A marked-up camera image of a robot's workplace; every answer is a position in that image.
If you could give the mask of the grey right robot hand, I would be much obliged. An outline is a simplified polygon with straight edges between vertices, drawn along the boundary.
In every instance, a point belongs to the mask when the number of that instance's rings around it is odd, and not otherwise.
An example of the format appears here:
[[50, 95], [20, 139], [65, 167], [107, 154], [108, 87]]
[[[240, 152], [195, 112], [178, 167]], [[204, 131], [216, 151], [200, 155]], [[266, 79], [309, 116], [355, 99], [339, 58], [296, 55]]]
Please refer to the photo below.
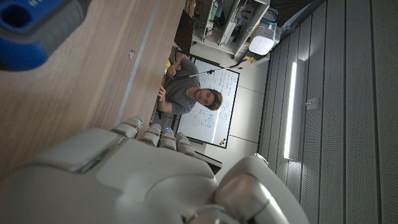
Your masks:
[[187, 137], [139, 116], [91, 128], [1, 179], [2, 223], [306, 223], [260, 154], [217, 180]]

